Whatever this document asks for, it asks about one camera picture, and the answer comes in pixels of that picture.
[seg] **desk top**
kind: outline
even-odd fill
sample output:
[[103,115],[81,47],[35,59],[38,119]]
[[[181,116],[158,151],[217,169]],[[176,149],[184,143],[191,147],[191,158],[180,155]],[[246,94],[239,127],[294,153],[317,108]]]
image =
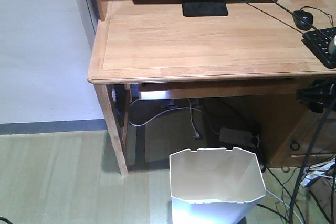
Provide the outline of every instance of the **desk top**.
[[[178,1],[162,0],[165,1],[168,4],[109,0],[106,20],[98,25],[89,82],[184,82],[336,74],[336,69],[322,65],[302,43],[302,34],[296,30],[291,15],[274,3],[232,2],[227,4],[227,17],[184,17]],[[334,0],[278,1],[290,10],[310,5],[336,16]],[[325,14],[308,11],[314,15],[316,27],[331,26]]]

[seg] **power adapter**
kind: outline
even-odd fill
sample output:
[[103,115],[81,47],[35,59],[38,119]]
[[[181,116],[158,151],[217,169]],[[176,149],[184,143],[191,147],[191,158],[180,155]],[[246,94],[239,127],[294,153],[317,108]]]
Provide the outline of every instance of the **power adapter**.
[[259,147],[260,144],[259,135],[254,136],[250,131],[241,131],[229,128],[220,129],[219,141],[251,148]]

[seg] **power strip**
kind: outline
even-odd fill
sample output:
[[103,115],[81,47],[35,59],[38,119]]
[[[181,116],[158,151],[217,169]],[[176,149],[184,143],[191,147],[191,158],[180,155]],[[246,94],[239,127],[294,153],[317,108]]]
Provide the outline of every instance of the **power strip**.
[[255,137],[249,131],[221,128],[219,133],[219,141],[223,143],[255,148],[255,145],[252,143],[253,138],[257,139],[258,147],[260,143],[259,136]]
[[327,173],[327,171],[334,165],[335,158],[333,158],[329,163],[321,166],[319,170],[314,170],[310,172],[311,174],[307,174],[304,178],[304,180],[301,182],[301,186],[307,187],[310,186],[315,180],[320,178],[320,175],[324,175]]

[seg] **desk leg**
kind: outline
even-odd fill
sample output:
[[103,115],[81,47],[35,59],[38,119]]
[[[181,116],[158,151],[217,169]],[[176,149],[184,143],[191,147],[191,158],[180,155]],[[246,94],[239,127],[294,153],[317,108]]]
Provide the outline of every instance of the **desk leg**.
[[112,85],[94,85],[96,94],[100,103],[100,107],[103,110],[107,129],[110,134],[112,146],[116,158],[118,161],[120,173],[127,175],[127,166],[125,161],[125,155],[123,152],[121,130],[118,123],[117,114],[115,112],[114,101],[112,98]]

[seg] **trash can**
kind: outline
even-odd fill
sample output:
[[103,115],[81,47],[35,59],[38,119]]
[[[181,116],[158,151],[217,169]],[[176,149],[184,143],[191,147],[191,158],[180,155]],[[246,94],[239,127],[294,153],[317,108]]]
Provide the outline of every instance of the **trash can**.
[[171,154],[173,224],[237,224],[265,195],[255,153],[241,148]]

